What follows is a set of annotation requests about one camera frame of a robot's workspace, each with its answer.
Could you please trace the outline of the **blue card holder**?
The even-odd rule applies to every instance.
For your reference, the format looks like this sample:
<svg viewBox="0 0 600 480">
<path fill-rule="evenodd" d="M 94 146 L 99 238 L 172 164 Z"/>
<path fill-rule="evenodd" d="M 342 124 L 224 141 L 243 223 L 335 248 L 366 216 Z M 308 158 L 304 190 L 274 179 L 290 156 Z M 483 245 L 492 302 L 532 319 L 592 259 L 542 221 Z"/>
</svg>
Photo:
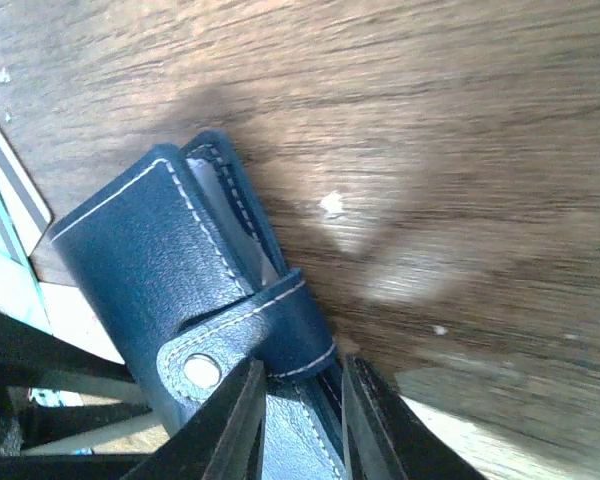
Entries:
<svg viewBox="0 0 600 480">
<path fill-rule="evenodd" d="M 262 479 L 342 479 L 342 371 L 228 137 L 154 147 L 51 241 L 170 439 L 230 372 L 263 364 Z"/>
</svg>

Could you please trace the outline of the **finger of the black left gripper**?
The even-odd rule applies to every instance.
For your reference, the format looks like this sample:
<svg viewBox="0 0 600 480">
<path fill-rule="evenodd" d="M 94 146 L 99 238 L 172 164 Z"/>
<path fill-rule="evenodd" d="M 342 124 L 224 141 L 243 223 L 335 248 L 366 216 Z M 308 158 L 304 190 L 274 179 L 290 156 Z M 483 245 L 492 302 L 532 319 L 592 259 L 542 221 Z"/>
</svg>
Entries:
<svg viewBox="0 0 600 480">
<path fill-rule="evenodd" d="M 122 479 L 154 425 L 124 366 L 0 313 L 0 479 Z"/>
</svg>

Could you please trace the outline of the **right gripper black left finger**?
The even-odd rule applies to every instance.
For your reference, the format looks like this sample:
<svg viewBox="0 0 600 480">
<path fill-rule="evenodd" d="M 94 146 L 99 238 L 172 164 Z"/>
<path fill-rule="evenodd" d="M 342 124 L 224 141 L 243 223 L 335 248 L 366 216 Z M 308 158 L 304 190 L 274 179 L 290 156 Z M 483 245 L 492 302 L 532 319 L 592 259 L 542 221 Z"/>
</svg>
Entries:
<svg viewBox="0 0 600 480">
<path fill-rule="evenodd" d="M 259 479 L 263 469 L 263 364 L 240 362 L 197 413 L 126 479 Z"/>
</svg>

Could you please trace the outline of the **white card black stripe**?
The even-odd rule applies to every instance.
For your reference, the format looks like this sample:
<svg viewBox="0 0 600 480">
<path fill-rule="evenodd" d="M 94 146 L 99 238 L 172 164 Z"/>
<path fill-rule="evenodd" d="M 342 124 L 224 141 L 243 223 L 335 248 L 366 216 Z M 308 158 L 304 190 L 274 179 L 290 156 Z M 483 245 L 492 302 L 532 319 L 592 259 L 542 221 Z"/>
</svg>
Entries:
<svg viewBox="0 0 600 480">
<path fill-rule="evenodd" d="M 30 256 L 51 224 L 52 214 L 1 128 L 0 196 L 24 252 Z"/>
</svg>

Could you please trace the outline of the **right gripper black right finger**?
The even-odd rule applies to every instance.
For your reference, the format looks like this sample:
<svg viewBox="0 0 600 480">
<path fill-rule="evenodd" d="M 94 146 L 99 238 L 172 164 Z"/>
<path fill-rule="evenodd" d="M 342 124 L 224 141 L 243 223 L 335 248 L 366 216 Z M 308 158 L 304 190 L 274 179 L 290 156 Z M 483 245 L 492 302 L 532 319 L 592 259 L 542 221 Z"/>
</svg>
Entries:
<svg viewBox="0 0 600 480">
<path fill-rule="evenodd" d="M 482 479 L 442 442 L 366 360 L 349 355 L 342 377 L 342 431 L 349 479 Z"/>
</svg>

